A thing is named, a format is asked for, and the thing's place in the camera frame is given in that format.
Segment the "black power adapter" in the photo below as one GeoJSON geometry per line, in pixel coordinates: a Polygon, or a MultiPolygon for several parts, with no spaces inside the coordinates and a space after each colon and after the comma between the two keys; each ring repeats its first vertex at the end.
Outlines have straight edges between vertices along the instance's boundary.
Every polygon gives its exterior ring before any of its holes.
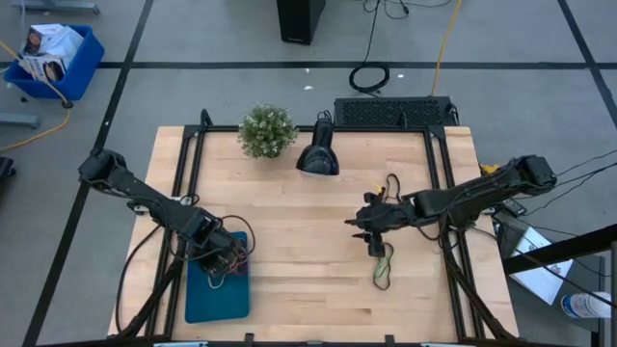
{"type": "Polygon", "coordinates": [[[505,213],[515,218],[523,216],[527,212],[527,209],[514,199],[503,200],[500,206],[505,213]]]}

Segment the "white printed paper sheet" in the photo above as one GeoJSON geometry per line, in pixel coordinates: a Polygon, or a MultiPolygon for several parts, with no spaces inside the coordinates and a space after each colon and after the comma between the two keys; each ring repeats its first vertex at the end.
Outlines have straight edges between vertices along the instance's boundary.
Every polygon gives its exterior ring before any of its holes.
{"type": "MultiPolygon", "coordinates": [[[[542,236],[533,227],[528,227],[514,247],[511,255],[526,254],[550,244],[551,241],[542,236]]],[[[548,270],[539,267],[513,274],[511,278],[551,306],[563,284],[563,280],[554,274],[566,278],[572,265],[573,261],[570,259],[551,264],[548,270]]]]}

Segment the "black perforated computer case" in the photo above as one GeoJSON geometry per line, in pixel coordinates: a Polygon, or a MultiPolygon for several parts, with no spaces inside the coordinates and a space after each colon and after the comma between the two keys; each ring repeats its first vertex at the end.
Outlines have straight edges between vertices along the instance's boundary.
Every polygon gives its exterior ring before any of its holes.
{"type": "Polygon", "coordinates": [[[346,126],[457,126],[456,106],[447,96],[337,98],[335,122],[346,126]]]}

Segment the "black gooseneck desk lamp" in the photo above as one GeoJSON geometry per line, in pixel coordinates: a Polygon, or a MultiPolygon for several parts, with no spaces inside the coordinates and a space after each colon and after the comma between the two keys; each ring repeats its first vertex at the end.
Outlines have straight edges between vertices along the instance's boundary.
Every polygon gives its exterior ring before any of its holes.
{"type": "Polygon", "coordinates": [[[310,144],[303,149],[296,169],[308,174],[339,175],[339,163],[332,148],[335,126],[332,118],[319,118],[312,131],[310,144]]]}

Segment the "black aluminium table frame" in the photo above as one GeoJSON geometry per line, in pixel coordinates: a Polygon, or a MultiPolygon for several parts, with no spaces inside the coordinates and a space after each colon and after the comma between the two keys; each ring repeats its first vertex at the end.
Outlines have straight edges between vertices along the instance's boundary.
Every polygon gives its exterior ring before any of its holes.
{"type": "Polygon", "coordinates": [[[300,172],[296,162],[312,137],[304,127],[279,158],[245,156],[232,126],[204,134],[162,126],[150,141],[146,180],[167,195],[195,194],[228,228],[256,239],[249,259],[247,317],[190,324],[186,281],[177,279],[149,317],[147,334],[177,340],[256,342],[454,342],[486,336],[487,327],[447,274],[437,228],[388,233],[394,247],[391,285],[376,288],[376,262],[348,225],[362,196],[396,174],[403,193],[445,188],[479,174],[468,128],[370,129],[341,126],[333,148],[337,176],[300,172]]]}

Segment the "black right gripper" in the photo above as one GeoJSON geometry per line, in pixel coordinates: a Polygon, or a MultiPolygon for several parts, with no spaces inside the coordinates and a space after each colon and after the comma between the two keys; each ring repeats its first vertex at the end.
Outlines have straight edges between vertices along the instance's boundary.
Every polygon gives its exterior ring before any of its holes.
{"type": "MultiPolygon", "coordinates": [[[[366,206],[357,212],[357,219],[345,220],[345,224],[367,231],[387,232],[410,227],[416,222],[414,208],[409,203],[385,202],[382,196],[374,193],[365,193],[363,199],[366,206]]],[[[355,233],[352,237],[370,240],[370,233],[355,233]]]]}

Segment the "grey stand foot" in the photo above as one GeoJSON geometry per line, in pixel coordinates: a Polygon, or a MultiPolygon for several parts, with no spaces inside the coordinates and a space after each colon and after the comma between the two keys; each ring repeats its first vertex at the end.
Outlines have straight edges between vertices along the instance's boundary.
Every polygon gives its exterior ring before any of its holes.
{"type": "Polygon", "coordinates": [[[0,113],[1,125],[22,125],[32,129],[40,127],[40,120],[37,116],[24,114],[0,113]]]}
{"type": "Polygon", "coordinates": [[[82,0],[11,0],[11,5],[22,11],[100,14],[96,3],[82,0]]]}

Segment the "black metal beam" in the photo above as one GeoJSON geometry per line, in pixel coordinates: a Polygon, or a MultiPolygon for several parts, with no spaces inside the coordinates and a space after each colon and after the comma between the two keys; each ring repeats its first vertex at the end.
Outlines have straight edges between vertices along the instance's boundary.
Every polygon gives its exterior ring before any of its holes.
{"type": "Polygon", "coordinates": [[[617,242],[617,224],[559,241],[535,251],[508,257],[503,261],[506,274],[552,265],[590,254],[608,251],[617,242]]]}

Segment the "blue plastic bin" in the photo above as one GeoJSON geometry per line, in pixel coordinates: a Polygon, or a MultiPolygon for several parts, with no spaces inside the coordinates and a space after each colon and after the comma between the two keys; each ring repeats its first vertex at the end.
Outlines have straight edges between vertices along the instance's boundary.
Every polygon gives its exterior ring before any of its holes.
{"type": "Polygon", "coordinates": [[[226,275],[224,285],[212,290],[207,283],[208,275],[192,261],[187,268],[186,323],[206,323],[246,318],[252,306],[250,265],[246,276],[226,275]]]}

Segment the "clear plastic bottle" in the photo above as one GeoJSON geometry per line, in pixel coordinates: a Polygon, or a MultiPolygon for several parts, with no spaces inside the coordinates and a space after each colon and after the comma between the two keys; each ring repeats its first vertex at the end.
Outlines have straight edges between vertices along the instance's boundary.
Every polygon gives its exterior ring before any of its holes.
{"type": "Polygon", "coordinates": [[[611,317],[611,296],[606,292],[564,295],[560,305],[566,315],[577,319],[608,319],[611,317]]]}

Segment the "blue storage tote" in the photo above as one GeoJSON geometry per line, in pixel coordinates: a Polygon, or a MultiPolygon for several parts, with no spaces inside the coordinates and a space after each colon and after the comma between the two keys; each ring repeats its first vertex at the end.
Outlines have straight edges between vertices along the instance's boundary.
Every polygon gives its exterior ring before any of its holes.
{"type": "MultiPolygon", "coordinates": [[[[64,78],[52,85],[68,100],[80,100],[88,88],[94,73],[101,62],[105,49],[94,34],[93,28],[86,25],[70,25],[83,41],[76,52],[75,58],[66,70],[64,78]]],[[[35,80],[17,60],[9,65],[4,79],[34,98],[60,97],[42,81],[35,80]]]]}

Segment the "artificial plant in black pot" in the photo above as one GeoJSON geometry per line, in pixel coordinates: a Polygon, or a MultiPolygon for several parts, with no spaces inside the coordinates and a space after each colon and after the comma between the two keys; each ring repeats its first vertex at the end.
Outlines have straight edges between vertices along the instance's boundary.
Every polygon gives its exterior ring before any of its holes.
{"type": "Polygon", "coordinates": [[[248,157],[279,157],[298,137],[299,128],[286,109],[256,105],[238,124],[238,143],[248,157]]]}

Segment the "white printed carton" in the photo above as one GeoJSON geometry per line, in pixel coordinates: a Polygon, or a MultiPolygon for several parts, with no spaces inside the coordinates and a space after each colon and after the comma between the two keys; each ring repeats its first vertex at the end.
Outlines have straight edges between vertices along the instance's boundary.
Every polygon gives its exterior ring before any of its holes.
{"type": "Polygon", "coordinates": [[[64,29],[62,24],[31,25],[26,36],[24,55],[37,55],[40,48],[64,29]]]}
{"type": "Polygon", "coordinates": [[[24,69],[30,71],[36,80],[59,82],[66,75],[64,62],[57,56],[23,56],[22,61],[24,69]]]}

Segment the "black tower cabinet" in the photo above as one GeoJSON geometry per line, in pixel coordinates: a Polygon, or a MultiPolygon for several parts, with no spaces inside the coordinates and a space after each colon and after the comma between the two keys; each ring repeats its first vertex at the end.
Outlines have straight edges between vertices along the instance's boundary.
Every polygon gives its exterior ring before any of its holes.
{"type": "Polygon", "coordinates": [[[277,0],[281,39],[310,45],[326,0],[277,0]]]}

